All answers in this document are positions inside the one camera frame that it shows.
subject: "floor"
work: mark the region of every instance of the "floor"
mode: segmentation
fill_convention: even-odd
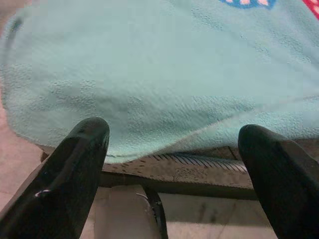
[[[27,0],[0,0],[0,32],[7,17]],[[42,151],[17,137],[0,103],[0,210],[39,165]],[[94,238],[95,205],[107,197],[99,188],[81,239]],[[170,239],[276,239],[258,201],[160,194]]]

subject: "red fabric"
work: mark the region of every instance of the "red fabric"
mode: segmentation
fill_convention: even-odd
[[[319,20],[319,0],[303,0],[304,3],[309,7],[310,11],[317,17]]]

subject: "black plastic part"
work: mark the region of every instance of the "black plastic part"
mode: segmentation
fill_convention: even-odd
[[[160,197],[156,191],[150,188],[144,187],[143,189],[154,212],[154,217],[158,225],[161,238],[168,239],[165,212]]]
[[[319,238],[319,164],[292,140],[258,125],[241,128],[240,155],[279,239]]]
[[[0,239],[78,239],[109,143],[101,118],[78,123],[0,213]]]

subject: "blue printed design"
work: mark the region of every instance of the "blue printed design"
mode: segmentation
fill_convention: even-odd
[[[267,9],[272,9],[275,5],[276,0],[220,0],[223,3],[226,3],[230,6],[236,8],[248,9],[252,7],[265,7]]]

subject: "light blue fleece blanket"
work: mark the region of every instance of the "light blue fleece blanket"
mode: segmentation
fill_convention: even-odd
[[[107,162],[236,145],[241,126],[319,136],[319,21],[302,0],[50,0],[1,42],[13,130],[57,146],[87,117]]]

